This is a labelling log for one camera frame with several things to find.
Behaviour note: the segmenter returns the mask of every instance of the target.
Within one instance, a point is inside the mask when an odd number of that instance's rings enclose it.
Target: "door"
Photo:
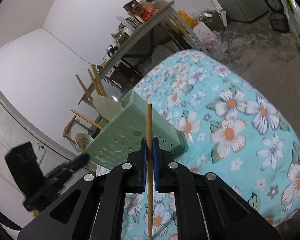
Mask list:
[[[28,224],[33,216],[23,207],[24,197],[8,169],[5,155],[11,148],[28,141],[44,175],[68,161],[34,137],[0,103],[0,212],[20,227]]]

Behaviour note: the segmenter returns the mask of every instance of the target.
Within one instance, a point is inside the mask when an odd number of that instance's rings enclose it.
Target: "floral bedsheet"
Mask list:
[[[255,88],[202,52],[178,52],[134,90],[178,130],[189,149],[178,162],[216,173],[270,224],[300,208],[300,143]],[[99,166],[97,175],[108,170]],[[127,194],[122,238],[148,239],[147,193]],[[153,235],[177,240],[174,194],[154,194]]]

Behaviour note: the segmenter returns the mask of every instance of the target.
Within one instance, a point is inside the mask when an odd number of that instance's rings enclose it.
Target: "white door frame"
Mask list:
[[[76,154],[64,148],[60,144],[56,143],[54,140],[46,136],[43,132],[41,132],[38,128],[36,128],[33,124],[31,124],[22,114],[18,112],[17,109],[7,100],[7,98],[0,91],[0,103],[3,107],[12,115],[13,118],[17,120],[30,134],[36,137],[39,141],[44,143],[46,146],[51,148],[53,151],[59,153],[63,157],[68,160],[73,160],[77,157]]]

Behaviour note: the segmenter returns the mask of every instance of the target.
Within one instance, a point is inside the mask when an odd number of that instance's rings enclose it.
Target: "metal screw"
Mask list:
[[[124,163],[124,164],[122,164],[122,168],[124,170],[129,170],[129,169],[132,168],[132,164],[131,163]]]
[[[176,168],[178,168],[178,163],[175,163],[175,162],[170,162],[169,164],[168,164],[168,167],[170,168],[170,169],[176,169]]]
[[[84,180],[85,181],[92,181],[94,179],[94,175],[93,174],[86,174],[85,176],[84,176]]]
[[[207,179],[208,180],[215,180],[217,178],[216,174],[214,174],[213,172],[209,172],[207,174]]]

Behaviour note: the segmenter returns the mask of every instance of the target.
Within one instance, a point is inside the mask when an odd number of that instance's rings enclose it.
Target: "yellow bag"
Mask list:
[[[178,14],[179,14],[179,15],[182,17],[182,19],[190,26],[191,29],[193,29],[196,25],[199,24],[195,19],[193,19],[192,17],[189,17],[184,11],[178,11]],[[179,29],[178,34],[179,34],[179,35],[182,35],[183,32]]]

